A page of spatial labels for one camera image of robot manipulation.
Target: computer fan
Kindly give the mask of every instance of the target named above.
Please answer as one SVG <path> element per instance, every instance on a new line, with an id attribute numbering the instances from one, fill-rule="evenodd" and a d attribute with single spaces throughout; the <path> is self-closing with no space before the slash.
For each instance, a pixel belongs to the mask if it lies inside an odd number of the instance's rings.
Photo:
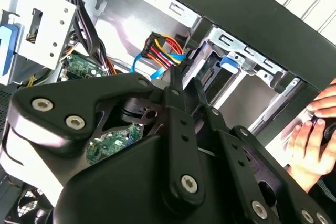
<path id="1" fill-rule="evenodd" d="M 53 207 L 37 188 L 23 183 L 19 197 L 5 218 L 7 224 L 52 224 Z"/>

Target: cable connector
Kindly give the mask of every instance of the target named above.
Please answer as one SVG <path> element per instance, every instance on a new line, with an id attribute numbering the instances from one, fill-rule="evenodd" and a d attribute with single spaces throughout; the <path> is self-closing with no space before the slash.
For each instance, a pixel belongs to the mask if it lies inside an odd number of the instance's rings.
<path id="1" fill-rule="evenodd" d="M 165 38 L 161 34 L 152 32 L 146 41 L 146 45 L 144 46 L 142 52 L 140 53 L 142 57 L 147 58 L 147 54 L 150 52 L 151 47 L 155 45 L 156 39 L 159 41 L 160 44 L 165 42 Z"/>

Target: finger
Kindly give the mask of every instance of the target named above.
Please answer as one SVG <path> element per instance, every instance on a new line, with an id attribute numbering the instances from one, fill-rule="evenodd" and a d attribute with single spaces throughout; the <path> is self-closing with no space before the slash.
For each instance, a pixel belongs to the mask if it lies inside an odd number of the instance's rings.
<path id="1" fill-rule="evenodd" d="M 314 100 L 319 100 L 326 97 L 333 97 L 336 95 L 336 83 L 333 83 L 325 90 L 323 90 Z"/>
<path id="2" fill-rule="evenodd" d="M 332 137 L 321 156 L 320 165 L 323 174 L 330 173 L 335 166 L 335 162 L 336 162 L 336 131 L 332 134 Z"/>
<path id="3" fill-rule="evenodd" d="M 328 109 L 316 110 L 315 116 L 319 118 L 334 118 L 336 117 L 336 106 Z"/>
<path id="4" fill-rule="evenodd" d="M 287 146 L 286 146 L 286 155 L 287 155 L 290 159 L 292 159 L 292 157 L 293 157 L 294 143 L 295 143 L 295 139 L 297 138 L 297 136 L 298 136 L 298 134 L 299 134 L 299 132 L 300 132 L 300 129 L 301 129 L 301 126 L 300 126 L 300 125 L 297 125 L 297 126 L 294 128 L 294 130 L 293 130 L 293 132 L 292 132 L 292 134 L 291 134 L 291 136 L 290 136 L 290 138 L 289 138 L 289 141 L 288 141 L 288 143 L 287 143 Z"/>
<path id="5" fill-rule="evenodd" d="M 310 111 L 332 108 L 336 106 L 336 97 L 326 97 L 320 100 L 313 101 L 307 106 Z"/>
<path id="6" fill-rule="evenodd" d="M 320 148 L 323 139 L 325 121 L 318 119 L 313 131 L 311 132 L 306 148 L 305 160 L 309 163 L 317 164 L 320 158 Z"/>
<path id="7" fill-rule="evenodd" d="M 306 152 L 306 143 L 312 125 L 313 124 L 311 121 L 307 121 L 302 126 L 298 136 L 296 137 L 293 150 L 293 159 L 295 160 L 295 162 L 299 162 L 304 159 L 304 154 Z"/>

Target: blue drive latch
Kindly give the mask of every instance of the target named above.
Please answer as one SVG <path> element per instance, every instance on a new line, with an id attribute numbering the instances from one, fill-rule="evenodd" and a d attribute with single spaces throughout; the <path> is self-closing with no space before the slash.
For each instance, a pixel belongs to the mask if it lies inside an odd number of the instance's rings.
<path id="1" fill-rule="evenodd" d="M 19 29 L 11 24 L 0 26 L 0 75 L 8 73 L 14 54 Z"/>
<path id="2" fill-rule="evenodd" d="M 233 74 L 237 74 L 239 71 L 238 63 L 226 56 L 222 58 L 220 66 Z"/>

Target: screw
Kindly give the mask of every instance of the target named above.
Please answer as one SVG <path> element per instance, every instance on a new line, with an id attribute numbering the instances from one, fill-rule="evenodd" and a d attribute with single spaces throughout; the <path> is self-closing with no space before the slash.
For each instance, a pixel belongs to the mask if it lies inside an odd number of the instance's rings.
<path id="1" fill-rule="evenodd" d="M 259 216 L 261 219 L 263 220 L 267 219 L 267 211 L 260 202 L 256 200 L 252 201 L 252 208 L 253 211 L 257 214 L 257 216 Z"/>
<path id="2" fill-rule="evenodd" d="M 240 132 L 242 132 L 242 134 L 243 134 L 244 136 L 248 136 L 248 133 L 246 132 L 245 129 L 241 128 L 241 129 L 240 129 Z"/>
<path id="3" fill-rule="evenodd" d="M 212 108 L 211 110 L 212 110 L 212 112 L 213 112 L 215 115 L 219 115 L 219 111 L 216 110 L 215 108 Z"/>
<path id="4" fill-rule="evenodd" d="M 181 183 L 188 193 L 194 194 L 197 192 L 198 186 L 196 180 L 190 175 L 183 175 Z"/>
<path id="5" fill-rule="evenodd" d="M 31 105 L 35 110 L 46 112 L 51 109 L 53 109 L 54 105 L 52 102 L 50 102 L 47 99 L 44 98 L 37 98 L 34 101 L 32 101 Z"/>
<path id="6" fill-rule="evenodd" d="M 172 90 L 172 92 L 176 95 L 179 95 L 180 93 L 178 91 L 176 91 L 175 89 Z"/>
<path id="7" fill-rule="evenodd" d="M 148 86 L 148 83 L 142 79 L 139 79 L 139 83 L 144 86 Z"/>
<path id="8" fill-rule="evenodd" d="M 304 216 L 304 218 L 306 219 L 307 222 L 313 224 L 314 223 L 314 219 L 313 217 L 306 211 L 306 210 L 301 210 L 302 215 Z"/>
<path id="9" fill-rule="evenodd" d="M 84 119 L 77 115 L 68 116 L 65 122 L 68 127 L 75 129 L 75 130 L 80 130 L 85 127 Z"/>
<path id="10" fill-rule="evenodd" d="M 329 224 L 328 221 L 325 219 L 325 217 L 319 212 L 316 213 L 316 216 L 322 224 Z"/>

